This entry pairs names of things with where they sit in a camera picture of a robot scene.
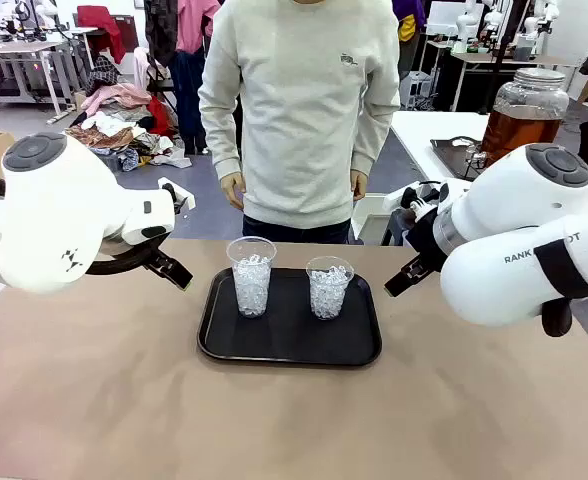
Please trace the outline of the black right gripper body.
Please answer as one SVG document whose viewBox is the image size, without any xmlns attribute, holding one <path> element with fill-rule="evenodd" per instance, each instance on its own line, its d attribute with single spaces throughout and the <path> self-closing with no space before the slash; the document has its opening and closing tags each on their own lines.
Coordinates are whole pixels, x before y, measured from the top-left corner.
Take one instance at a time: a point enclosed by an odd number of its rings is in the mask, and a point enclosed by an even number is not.
<svg viewBox="0 0 588 480">
<path fill-rule="evenodd" d="M 437 210 L 432 209 L 420 219 L 407 233 L 407 240 L 419 254 L 422 265 L 429 270 L 441 270 L 447 255 L 435 240 L 433 226 L 437 218 Z"/>
</svg>

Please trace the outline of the person's right hand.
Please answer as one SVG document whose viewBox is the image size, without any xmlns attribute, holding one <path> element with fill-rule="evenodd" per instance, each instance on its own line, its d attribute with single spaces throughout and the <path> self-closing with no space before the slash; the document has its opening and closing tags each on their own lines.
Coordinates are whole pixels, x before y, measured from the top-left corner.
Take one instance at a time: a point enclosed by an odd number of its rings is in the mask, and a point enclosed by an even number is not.
<svg viewBox="0 0 588 480">
<path fill-rule="evenodd" d="M 220 180 L 220 187 L 229 204 L 237 210 L 243 211 L 246 185 L 242 173 L 234 172 L 224 176 Z"/>
</svg>

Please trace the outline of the person's left hand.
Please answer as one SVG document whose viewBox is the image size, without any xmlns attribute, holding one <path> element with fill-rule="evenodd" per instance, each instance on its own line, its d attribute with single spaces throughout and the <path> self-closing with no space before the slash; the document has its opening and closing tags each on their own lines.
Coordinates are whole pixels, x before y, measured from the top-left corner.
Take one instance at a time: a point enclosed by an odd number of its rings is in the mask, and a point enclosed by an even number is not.
<svg viewBox="0 0 588 480">
<path fill-rule="evenodd" d="M 351 170 L 350 181 L 353 201 L 360 201 L 367 192 L 368 175 L 358 170 Z"/>
</svg>

